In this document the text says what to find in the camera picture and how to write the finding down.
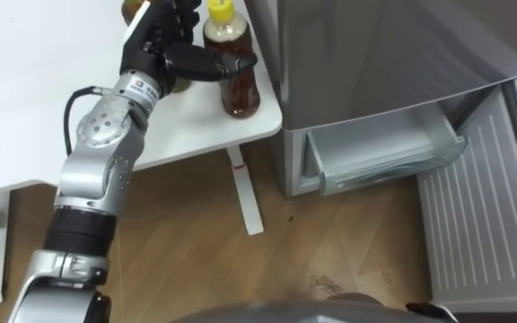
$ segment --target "open drawer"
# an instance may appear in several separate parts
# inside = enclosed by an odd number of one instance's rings
[[[309,131],[305,169],[328,195],[441,167],[465,147],[438,103],[430,103]]]

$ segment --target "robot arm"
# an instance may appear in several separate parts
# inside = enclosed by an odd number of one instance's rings
[[[148,118],[175,77],[218,81],[256,57],[217,55],[191,45],[200,0],[162,0],[143,11],[123,49],[120,77],[77,128],[61,171],[43,248],[33,253],[10,323],[109,322],[107,258],[127,186],[145,146]]]

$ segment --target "yellow bottle cap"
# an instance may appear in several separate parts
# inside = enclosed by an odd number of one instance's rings
[[[208,12],[214,22],[228,22],[234,16],[232,0],[208,0]]]

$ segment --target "black cable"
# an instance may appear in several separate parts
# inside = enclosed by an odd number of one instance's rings
[[[75,102],[75,100],[77,100],[77,98],[80,98],[84,95],[93,94],[95,88],[95,86],[90,86],[73,92],[73,94],[71,94],[71,98],[69,98],[69,101],[65,106],[65,113],[63,115],[63,137],[65,138],[65,148],[67,150],[67,156],[70,155],[73,151],[71,149],[71,136],[69,135],[69,116],[71,115],[71,107],[73,106],[73,103]]]

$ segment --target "refrigerator door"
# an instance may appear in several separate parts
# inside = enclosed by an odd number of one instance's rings
[[[278,56],[268,60],[287,130],[517,77],[517,1],[246,1],[260,8],[251,16],[261,45]]]
[[[517,80],[458,129],[468,147],[418,176],[434,302],[517,312]]]

